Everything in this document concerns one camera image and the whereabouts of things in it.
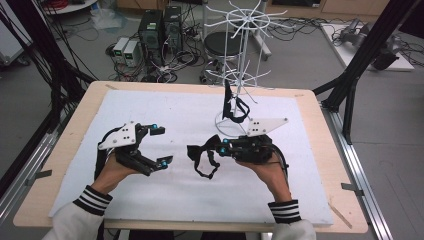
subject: person's right hand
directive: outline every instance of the person's right hand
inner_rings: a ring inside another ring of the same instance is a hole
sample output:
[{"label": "person's right hand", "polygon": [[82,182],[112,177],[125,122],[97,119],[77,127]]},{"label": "person's right hand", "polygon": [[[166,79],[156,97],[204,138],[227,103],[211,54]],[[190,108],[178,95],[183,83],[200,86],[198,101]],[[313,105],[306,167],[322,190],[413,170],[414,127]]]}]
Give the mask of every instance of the person's right hand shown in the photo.
[{"label": "person's right hand", "polygon": [[97,179],[91,187],[104,195],[109,194],[118,184],[131,174],[137,174],[136,170],[127,168],[116,161],[115,152],[109,155],[109,158]]},{"label": "person's right hand", "polygon": [[292,200],[286,177],[281,168],[278,156],[273,153],[268,162],[254,164],[236,161],[241,166],[252,169],[271,191],[275,202],[288,202]]}]

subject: wooden table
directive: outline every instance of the wooden table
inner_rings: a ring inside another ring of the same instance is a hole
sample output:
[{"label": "wooden table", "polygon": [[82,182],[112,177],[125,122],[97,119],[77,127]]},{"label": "wooden table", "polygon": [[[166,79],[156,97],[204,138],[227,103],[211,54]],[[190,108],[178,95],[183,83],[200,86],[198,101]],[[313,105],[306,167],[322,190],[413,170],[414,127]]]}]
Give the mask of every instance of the wooden table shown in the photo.
[{"label": "wooden table", "polygon": [[[52,226],[52,221],[48,217],[48,213],[59,192],[63,176],[99,109],[103,97],[107,91],[113,90],[205,94],[222,93],[222,88],[210,88],[202,85],[102,81],[92,83],[43,167],[43,170],[52,169],[52,176],[36,180],[14,218],[14,224],[16,226]],[[258,88],[253,92],[253,95],[288,97],[294,98],[297,101],[334,219],[333,225],[330,227],[316,227],[316,231],[339,233],[366,232],[368,226],[354,192],[341,188],[341,183],[350,183],[350,180],[313,92],[298,89],[266,90]],[[271,232],[273,224],[106,220],[105,227],[120,229]]]}]

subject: computer tower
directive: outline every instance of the computer tower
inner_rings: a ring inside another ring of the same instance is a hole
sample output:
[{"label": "computer tower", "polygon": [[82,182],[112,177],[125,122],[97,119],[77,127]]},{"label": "computer tower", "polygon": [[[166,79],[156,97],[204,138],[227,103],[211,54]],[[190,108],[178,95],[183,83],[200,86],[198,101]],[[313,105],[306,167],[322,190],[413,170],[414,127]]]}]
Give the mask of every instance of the computer tower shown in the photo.
[{"label": "computer tower", "polygon": [[165,38],[167,39],[168,49],[173,54],[183,51],[181,7],[167,6],[163,18],[165,24]]},{"label": "computer tower", "polygon": [[138,35],[147,67],[163,66],[164,24],[161,10],[148,9],[144,12],[138,28]]}]

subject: person's left hand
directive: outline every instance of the person's left hand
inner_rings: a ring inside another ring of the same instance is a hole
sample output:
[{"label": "person's left hand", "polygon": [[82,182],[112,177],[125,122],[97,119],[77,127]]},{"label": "person's left hand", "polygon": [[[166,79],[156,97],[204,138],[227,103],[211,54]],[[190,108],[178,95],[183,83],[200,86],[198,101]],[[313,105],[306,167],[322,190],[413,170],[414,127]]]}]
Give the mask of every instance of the person's left hand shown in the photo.
[{"label": "person's left hand", "polygon": [[109,155],[109,159],[107,160],[102,172],[91,185],[91,187],[94,190],[107,195],[109,192],[115,189],[118,184],[128,175],[136,173],[138,173],[136,170],[127,168],[118,163],[116,161],[115,153],[112,152]]}]

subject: sleeve cuff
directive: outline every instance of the sleeve cuff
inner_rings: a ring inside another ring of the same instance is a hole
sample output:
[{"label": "sleeve cuff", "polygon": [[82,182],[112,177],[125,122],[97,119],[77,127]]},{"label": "sleeve cuff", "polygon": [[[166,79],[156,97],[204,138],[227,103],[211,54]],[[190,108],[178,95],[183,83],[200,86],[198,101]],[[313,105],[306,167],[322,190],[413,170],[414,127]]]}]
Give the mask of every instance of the sleeve cuff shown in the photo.
[{"label": "sleeve cuff", "polygon": [[302,220],[299,213],[298,200],[281,203],[268,203],[276,223],[290,224]]},{"label": "sleeve cuff", "polygon": [[103,195],[87,185],[74,204],[91,214],[103,216],[112,199],[112,196]]}]

